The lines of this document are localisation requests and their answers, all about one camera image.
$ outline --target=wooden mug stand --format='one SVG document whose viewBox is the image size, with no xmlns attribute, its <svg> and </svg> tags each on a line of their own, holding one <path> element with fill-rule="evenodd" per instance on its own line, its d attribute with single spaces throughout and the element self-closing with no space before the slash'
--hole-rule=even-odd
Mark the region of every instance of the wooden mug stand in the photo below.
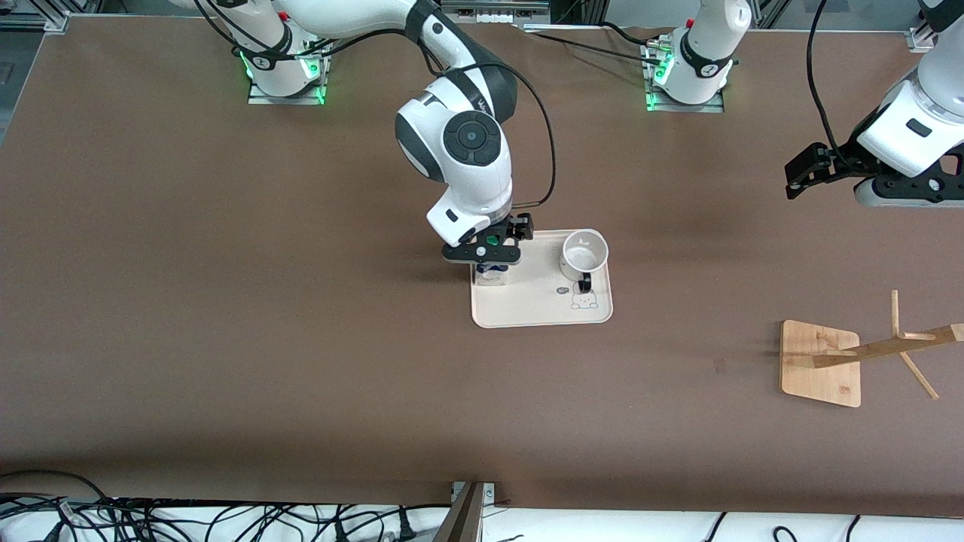
<svg viewBox="0 0 964 542">
<path fill-rule="evenodd" d="M 861 344 L 853 332 L 785 320 L 780 332 L 780 388 L 790 395 L 859 407 L 860 362 L 898 354 L 930 398 L 938 398 L 907 352 L 964 341 L 964 324 L 901 332 L 897 290 L 893 290 L 891 331 L 890 339 Z"/>
</svg>

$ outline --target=mug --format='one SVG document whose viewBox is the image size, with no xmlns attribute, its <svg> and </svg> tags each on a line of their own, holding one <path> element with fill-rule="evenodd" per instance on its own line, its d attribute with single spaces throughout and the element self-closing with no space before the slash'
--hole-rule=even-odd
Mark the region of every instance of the mug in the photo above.
<svg viewBox="0 0 964 542">
<path fill-rule="evenodd" d="M 593 289 L 592 274 L 609 258 L 609 245 L 596 230 L 576 230 L 562 243 L 559 268 L 567 279 L 579 286 L 579 293 Z"/>
</svg>

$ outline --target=robotic arm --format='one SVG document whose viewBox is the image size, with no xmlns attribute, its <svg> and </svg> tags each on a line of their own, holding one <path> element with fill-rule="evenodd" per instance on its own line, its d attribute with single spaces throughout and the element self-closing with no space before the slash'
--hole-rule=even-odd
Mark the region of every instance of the robotic arm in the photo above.
<svg viewBox="0 0 964 542">
<path fill-rule="evenodd" d="M 671 56 L 656 84 L 682 103 L 709 101 L 726 86 L 733 52 L 751 18 L 746 0 L 702 0 L 692 26 L 670 34 Z"/>
<path fill-rule="evenodd" d="M 284 47 L 285 36 L 297 35 L 300 29 L 322 39 L 397 30 L 441 58 L 449 68 L 401 108 L 395 117 L 395 138 L 420 173 L 446 185 L 442 198 L 427 214 L 432 228 L 448 245 L 443 251 L 446 258 L 478 263 L 519 260 L 518 249 L 494 257 L 486 254 L 485 246 L 476 246 L 477 242 L 463 246 L 492 229 L 498 244 L 490 242 L 490 248 L 500 246 L 506 237 L 531 237 L 528 217 L 517 219 L 509 214 L 512 164 L 500 126 L 515 113 L 516 81 L 511 72 L 496 66 L 501 64 L 498 57 L 462 32 L 437 4 L 431 0 L 286 0 L 279 2 L 290 17 L 285 22 L 270 0 L 197 1 L 205 10 L 211 4 L 220 6 L 225 18 L 234 23 L 228 24 L 232 35 L 255 52 L 264 49 L 235 27 L 248 34 L 257 32 L 260 41 L 285 52 L 293 50 Z M 294 71 L 281 72 L 285 63 L 296 68 L 299 59 L 277 61 L 270 67 L 260 62 L 264 69 L 257 58 L 247 60 L 259 69 L 253 73 L 255 81 L 269 94 L 265 80 L 286 82 L 277 85 L 284 87 L 283 92 L 308 82 L 292 76 Z M 471 68 L 477 64 L 486 65 Z"/>
<path fill-rule="evenodd" d="M 512 163 L 500 124 L 516 111 L 512 74 L 430 0 L 289 0 L 292 19 L 312 34 L 347 38 L 395 29 L 450 69 L 395 116 L 395 138 L 424 176 L 447 185 L 427 218 L 450 247 L 509 218 Z"/>
<path fill-rule="evenodd" d="M 814 143 L 787 164 L 789 199 L 859 176 L 854 194 L 867 206 L 964 207 L 964 0 L 919 1 L 937 44 L 839 152 Z"/>
</svg>

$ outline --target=metal frame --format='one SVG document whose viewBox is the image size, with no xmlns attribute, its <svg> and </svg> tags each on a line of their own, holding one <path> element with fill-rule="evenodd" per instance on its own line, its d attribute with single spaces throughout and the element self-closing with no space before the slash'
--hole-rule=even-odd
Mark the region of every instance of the metal frame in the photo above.
<svg viewBox="0 0 964 542">
<path fill-rule="evenodd" d="M 599 24 L 605 21 L 606 13 L 609 11 L 609 0 L 589 0 L 583 6 L 582 12 L 585 14 L 585 24 Z"/>
<path fill-rule="evenodd" d="M 670 48 L 670 36 L 663 34 L 656 40 L 651 40 L 648 45 L 640 45 L 639 53 L 644 59 L 657 59 L 659 66 L 649 63 L 643 65 L 643 83 L 646 87 L 646 110 L 647 111 L 670 111 L 673 113 L 723 113 L 723 91 L 716 91 L 716 94 L 705 103 L 689 104 L 681 103 L 673 99 L 666 91 L 656 84 L 656 76 L 662 75 L 659 71 L 666 68 L 667 58 Z"/>
<path fill-rule="evenodd" d="M 489 14 L 509 15 L 516 26 L 551 22 L 549 0 L 441 0 L 440 5 L 456 22 L 491 22 L 483 20 Z"/>
<path fill-rule="evenodd" d="M 753 4 L 757 8 L 754 12 L 754 17 L 758 16 L 760 18 L 759 21 L 755 20 L 755 22 L 757 22 L 757 28 L 773 28 L 777 24 L 777 21 L 780 20 L 780 17 L 782 17 L 784 12 L 787 10 L 790 2 L 792 2 L 792 0 L 772 0 L 768 6 L 769 11 L 764 14 L 764 8 L 760 6 L 758 0 L 754 0 Z"/>
<path fill-rule="evenodd" d="M 495 503 L 495 484 L 455 482 L 452 497 L 455 503 L 445 514 L 432 542 L 478 542 L 482 507 Z"/>
<path fill-rule="evenodd" d="M 927 21 L 921 23 L 921 26 L 917 28 L 908 30 L 904 35 L 907 37 L 907 47 L 910 48 L 912 53 L 925 53 L 933 49 L 937 42 L 937 33 L 930 28 Z"/>
<path fill-rule="evenodd" d="M 62 34 L 72 14 L 96 14 L 103 0 L 26 0 L 35 13 L 14 12 L 0 16 L 0 30 L 40 31 Z"/>
</svg>

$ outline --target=brown table surface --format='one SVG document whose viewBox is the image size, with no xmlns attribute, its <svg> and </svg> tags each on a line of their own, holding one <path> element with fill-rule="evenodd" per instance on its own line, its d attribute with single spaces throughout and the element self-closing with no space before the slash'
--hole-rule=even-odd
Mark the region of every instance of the brown table surface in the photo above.
<svg viewBox="0 0 964 542">
<path fill-rule="evenodd" d="M 77 17 L 0 147 L 4 470 L 127 496 L 438 501 L 477 478 L 520 506 L 964 514 L 959 347 L 915 356 L 938 401 L 898 358 L 864 364 L 859 409 L 778 389 L 784 319 L 882 339 L 899 288 L 906 329 L 964 320 L 964 213 L 863 208 L 850 182 L 785 199 L 823 138 L 805 34 L 749 34 L 726 114 L 682 115 L 646 111 L 632 61 L 467 31 L 545 99 L 536 225 L 606 236 L 610 321 L 472 322 L 424 220 L 442 188 L 392 137 L 431 80 L 402 38 L 338 55 L 323 107 L 248 106 L 203 20 Z M 841 140 L 920 58 L 898 34 L 815 54 Z M 538 198 L 524 90 L 505 129 L 516 199 Z"/>
</svg>

